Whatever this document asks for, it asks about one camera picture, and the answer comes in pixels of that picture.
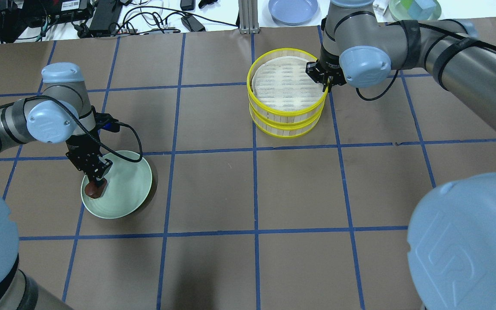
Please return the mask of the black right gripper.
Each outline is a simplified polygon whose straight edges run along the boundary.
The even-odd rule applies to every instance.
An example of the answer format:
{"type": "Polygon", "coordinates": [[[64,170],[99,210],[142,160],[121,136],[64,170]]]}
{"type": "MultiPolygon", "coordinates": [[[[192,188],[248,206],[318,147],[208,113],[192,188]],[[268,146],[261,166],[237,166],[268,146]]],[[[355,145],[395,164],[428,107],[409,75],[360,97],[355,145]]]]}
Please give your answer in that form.
{"type": "Polygon", "coordinates": [[[331,92],[333,86],[344,86],[347,81],[339,64],[317,59],[307,62],[306,74],[315,82],[323,84],[323,92],[331,92]]]}

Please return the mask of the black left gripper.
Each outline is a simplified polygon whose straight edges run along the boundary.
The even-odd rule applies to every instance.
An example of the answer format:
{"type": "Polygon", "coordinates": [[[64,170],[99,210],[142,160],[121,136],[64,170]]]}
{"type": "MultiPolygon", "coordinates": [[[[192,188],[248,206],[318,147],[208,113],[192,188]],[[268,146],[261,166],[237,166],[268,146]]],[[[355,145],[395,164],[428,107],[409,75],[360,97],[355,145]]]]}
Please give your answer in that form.
{"type": "Polygon", "coordinates": [[[97,188],[105,185],[105,176],[113,162],[104,158],[100,145],[93,140],[67,140],[66,157],[78,171],[82,171],[90,180],[94,179],[97,188]]]}

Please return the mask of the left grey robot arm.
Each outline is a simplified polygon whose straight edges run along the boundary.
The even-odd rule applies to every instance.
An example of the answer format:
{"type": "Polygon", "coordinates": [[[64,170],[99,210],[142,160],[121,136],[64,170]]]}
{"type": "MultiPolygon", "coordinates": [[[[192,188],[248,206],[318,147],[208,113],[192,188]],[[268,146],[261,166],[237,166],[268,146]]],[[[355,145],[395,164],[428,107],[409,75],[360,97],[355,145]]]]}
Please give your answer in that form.
{"type": "MultiPolygon", "coordinates": [[[[47,65],[46,89],[39,96],[0,106],[0,153],[32,141],[66,143],[67,158],[88,178],[85,194],[100,198],[112,162],[100,151],[102,114],[91,106],[81,69],[73,63],[47,65]]],[[[0,196],[0,310],[69,310],[33,277],[20,269],[18,227],[0,196]]]]}

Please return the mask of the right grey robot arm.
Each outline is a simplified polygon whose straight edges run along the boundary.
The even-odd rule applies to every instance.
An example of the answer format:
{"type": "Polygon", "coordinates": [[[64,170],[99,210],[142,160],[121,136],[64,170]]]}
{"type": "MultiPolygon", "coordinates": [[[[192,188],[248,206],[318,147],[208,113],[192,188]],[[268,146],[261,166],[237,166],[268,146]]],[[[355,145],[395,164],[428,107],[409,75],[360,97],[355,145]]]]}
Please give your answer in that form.
{"type": "MultiPolygon", "coordinates": [[[[423,68],[496,131],[496,46],[456,20],[379,26],[370,0],[332,0],[318,60],[325,87],[375,86],[392,69],[423,68]]],[[[496,173],[431,190],[412,213],[408,266],[425,310],[496,310],[496,173]]]]}

